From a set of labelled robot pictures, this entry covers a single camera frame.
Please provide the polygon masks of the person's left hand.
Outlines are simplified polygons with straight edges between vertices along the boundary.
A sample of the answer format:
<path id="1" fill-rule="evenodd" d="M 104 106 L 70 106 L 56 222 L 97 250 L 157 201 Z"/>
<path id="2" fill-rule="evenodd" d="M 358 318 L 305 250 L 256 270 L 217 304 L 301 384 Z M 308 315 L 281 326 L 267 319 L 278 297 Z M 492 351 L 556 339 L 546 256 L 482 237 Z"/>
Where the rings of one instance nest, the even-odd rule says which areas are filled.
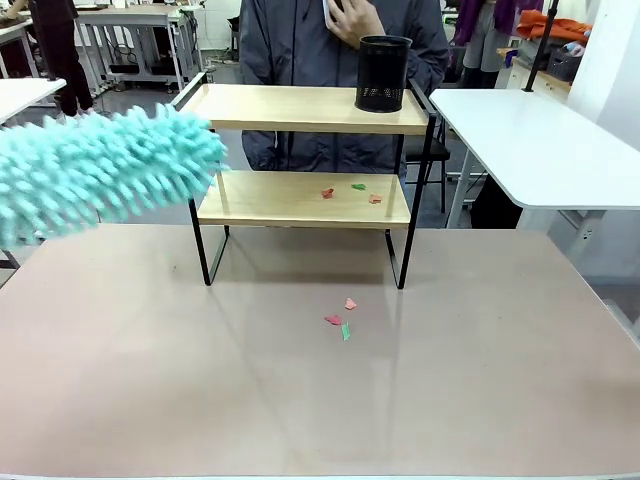
<path id="1" fill-rule="evenodd" d="M 342 42 L 358 50 L 360 40 L 384 36 L 385 30 L 374 5 L 369 1 L 327 1 L 327 28 Z"/>

